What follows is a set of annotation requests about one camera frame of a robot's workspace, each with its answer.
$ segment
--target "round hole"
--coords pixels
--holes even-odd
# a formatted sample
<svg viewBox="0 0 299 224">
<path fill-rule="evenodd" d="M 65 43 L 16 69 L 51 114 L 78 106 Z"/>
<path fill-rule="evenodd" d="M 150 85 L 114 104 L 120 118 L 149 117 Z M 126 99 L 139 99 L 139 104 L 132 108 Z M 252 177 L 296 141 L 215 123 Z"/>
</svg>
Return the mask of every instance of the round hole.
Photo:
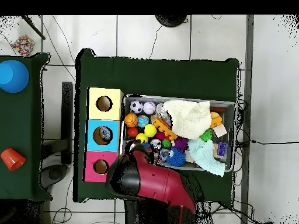
<svg viewBox="0 0 299 224">
<path fill-rule="evenodd" d="M 97 160 L 94 164 L 93 164 L 93 169 L 96 173 L 99 174 L 105 174 L 107 173 L 109 168 L 108 162 L 105 160 Z"/>
<path fill-rule="evenodd" d="M 112 100 L 108 96 L 101 96 L 96 101 L 96 107 L 100 111 L 109 111 L 112 108 Z"/>
<path fill-rule="evenodd" d="M 112 140 L 112 130 L 106 126 L 100 126 L 93 132 L 93 140 L 98 145 L 107 145 Z"/>
</svg>

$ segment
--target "red ball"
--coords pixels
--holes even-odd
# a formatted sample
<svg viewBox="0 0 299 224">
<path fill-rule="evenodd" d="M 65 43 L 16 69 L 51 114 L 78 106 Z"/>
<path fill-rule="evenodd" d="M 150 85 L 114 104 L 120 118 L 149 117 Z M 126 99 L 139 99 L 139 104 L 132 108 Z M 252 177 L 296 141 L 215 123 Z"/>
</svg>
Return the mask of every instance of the red ball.
<svg viewBox="0 0 299 224">
<path fill-rule="evenodd" d="M 128 127 L 127 134 L 128 136 L 135 138 L 138 135 L 138 129 L 136 127 Z"/>
</svg>

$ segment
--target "green tablecloth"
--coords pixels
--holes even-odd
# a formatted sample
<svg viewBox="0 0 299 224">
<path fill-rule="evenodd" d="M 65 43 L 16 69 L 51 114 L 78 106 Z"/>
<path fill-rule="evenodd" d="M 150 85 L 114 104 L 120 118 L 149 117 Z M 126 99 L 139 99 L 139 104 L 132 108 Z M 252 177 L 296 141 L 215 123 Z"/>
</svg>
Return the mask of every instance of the green tablecloth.
<svg viewBox="0 0 299 224">
<path fill-rule="evenodd" d="M 236 102 L 237 69 L 237 59 L 216 62 L 98 58 L 92 50 L 83 49 L 76 58 L 74 146 L 79 145 L 79 153 L 78 158 L 77 154 L 74 156 L 74 180 L 78 183 L 74 184 L 74 200 L 115 198 L 103 183 L 82 181 L 87 87 L 121 89 L 124 94 Z M 189 179 L 195 191 L 197 180 L 200 182 L 205 200 L 230 205 L 232 172 L 224 177 L 206 171 L 180 173 Z"/>
<path fill-rule="evenodd" d="M 0 57 L 18 60 L 29 71 L 29 83 L 19 93 L 0 89 L 0 152 L 14 148 L 26 158 L 23 166 L 9 171 L 0 159 L 0 198 L 48 200 L 50 195 L 39 186 L 41 165 L 41 87 L 40 72 L 48 60 L 47 53 L 30 58 Z"/>
</svg>

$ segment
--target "white ball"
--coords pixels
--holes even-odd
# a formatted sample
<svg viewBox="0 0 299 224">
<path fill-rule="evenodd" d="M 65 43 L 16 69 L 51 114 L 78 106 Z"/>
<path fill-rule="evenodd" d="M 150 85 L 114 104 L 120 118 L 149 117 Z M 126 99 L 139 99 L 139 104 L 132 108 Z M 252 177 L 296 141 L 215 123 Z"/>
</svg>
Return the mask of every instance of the white ball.
<svg viewBox="0 0 299 224">
<path fill-rule="evenodd" d="M 146 114 L 153 114 L 156 110 L 156 105 L 152 101 L 145 102 L 143 105 L 143 111 Z"/>
<path fill-rule="evenodd" d="M 135 114 L 140 113 L 143 110 L 142 102 L 139 100 L 132 101 L 130 104 L 130 110 Z"/>
</svg>

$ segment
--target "towel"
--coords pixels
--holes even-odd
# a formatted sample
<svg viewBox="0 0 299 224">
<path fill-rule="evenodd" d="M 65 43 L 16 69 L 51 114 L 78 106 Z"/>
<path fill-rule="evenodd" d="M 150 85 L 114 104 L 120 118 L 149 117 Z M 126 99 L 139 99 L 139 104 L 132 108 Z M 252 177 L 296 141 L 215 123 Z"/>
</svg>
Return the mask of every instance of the towel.
<svg viewBox="0 0 299 224">
<path fill-rule="evenodd" d="M 188 146 L 192 159 L 202 169 L 223 177 L 225 164 L 214 159 L 212 140 L 204 142 L 198 138 L 197 140 L 190 140 Z"/>
<path fill-rule="evenodd" d="M 197 139 L 212 123 L 209 101 L 170 100 L 164 108 L 171 116 L 171 130 L 180 137 Z"/>
</svg>

